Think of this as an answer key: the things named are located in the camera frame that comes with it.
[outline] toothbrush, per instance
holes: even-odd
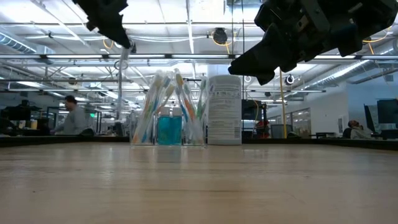
[[[190,114],[190,119],[188,119],[188,124],[192,126],[192,133],[195,135],[196,139],[200,144],[203,144],[203,130],[200,124],[197,122],[195,117],[195,111],[193,110],[192,104],[189,103],[183,92],[183,79],[178,70],[176,70],[175,78],[179,87],[180,94],[182,95],[182,100],[184,100],[185,106],[187,107],[188,113]]]
[[[191,117],[191,119],[195,116],[195,112],[193,111],[192,106],[189,104],[187,97],[185,97],[184,91],[183,91],[183,84],[184,84],[184,80],[182,79],[181,74],[177,73],[175,74],[175,78],[178,84],[178,87],[180,88],[180,94],[182,95],[182,99],[183,102],[185,103],[185,107],[187,107],[188,113]]]
[[[162,109],[167,104],[168,100],[174,92],[174,89],[175,86],[173,84],[169,85],[169,87],[166,89],[166,100],[164,100],[163,103],[158,107],[158,109],[156,110],[156,114],[159,113],[160,109]]]
[[[156,87],[155,94],[154,94],[154,102],[153,102],[152,107],[149,110],[150,113],[148,113],[148,115],[149,115],[148,122],[147,122],[147,126],[145,126],[145,129],[144,129],[145,134],[142,137],[141,142],[145,142],[145,140],[147,139],[147,136],[150,134],[150,131],[152,129],[151,127],[154,122],[153,116],[157,109],[157,105],[159,104],[159,98],[162,93],[162,88],[163,87],[167,88],[167,86],[170,84],[170,82],[171,82],[171,79],[169,77],[166,76],[162,79],[162,77],[160,75],[156,76],[156,79],[154,80],[154,85]]]
[[[200,96],[199,96],[199,102],[198,102],[198,109],[197,109],[197,117],[200,119],[201,118],[201,111],[202,111],[202,105],[201,105],[201,98],[203,96],[203,92],[205,91],[206,88],[206,79],[203,79],[200,84]]]
[[[176,88],[176,89],[175,89],[175,93],[177,94],[178,102],[180,103],[180,107],[181,107],[182,113],[184,114],[185,121],[188,122],[187,111],[185,110],[185,107],[182,105],[182,101],[181,101],[181,96],[180,96],[181,92],[180,92],[180,89],[179,89],[179,88]]]
[[[153,107],[154,107],[154,100],[157,97],[157,89],[159,86],[162,84],[162,77],[157,74],[154,77],[154,81],[152,82],[152,85],[149,88],[149,91],[147,92],[146,96],[146,105],[144,108],[144,111],[141,114],[140,122],[137,126],[137,130],[134,133],[133,137],[133,143],[137,143],[139,139],[142,139],[143,136],[146,133],[146,129],[148,126],[148,123],[150,121],[150,112],[152,112]]]
[[[184,92],[186,94],[185,100],[185,106],[188,109],[188,112],[190,113],[191,119],[194,119],[195,117],[195,108],[193,107],[192,103],[192,98],[191,98],[191,90],[189,89],[189,86],[187,83],[184,83],[183,85]]]
[[[214,93],[214,85],[211,85],[210,86],[210,90],[209,90],[209,94],[207,96],[207,99],[206,99],[205,103],[203,104],[202,111],[200,112],[200,114],[198,114],[201,124],[202,124],[202,121],[203,121],[203,115],[205,114],[205,111],[206,111],[207,106],[209,104],[210,98],[213,96],[213,93]]]

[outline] man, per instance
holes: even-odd
[[[63,131],[64,135],[78,135],[86,128],[85,112],[77,106],[77,100],[74,96],[65,97],[65,107],[69,111],[65,122],[57,126],[54,132]]]
[[[368,129],[364,129],[359,122],[351,120],[348,122],[348,127],[352,129],[351,139],[372,139],[372,132]]]

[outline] gray shirt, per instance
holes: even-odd
[[[85,112],[80,107],[76,107],[69,112],[65,122],[55,128],[55,132],[63,131],[66,135],[78,135],[86,128]]]
[[[372,131],[364,128],[353,127],[351,130],[351,139],[372,139]]]

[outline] table surface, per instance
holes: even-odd
[[[398,152],[319,145],[0,149],[0,223],[397,223]]]

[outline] blue liquid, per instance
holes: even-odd
[[[172,139],[172,118],[161,116],[157,123],[157,143],[159,145],[169,146],[173,144]]]
[[[173,145],[181,145],[182,133],[182,116],[175,116],[171,118],[171,139]]]

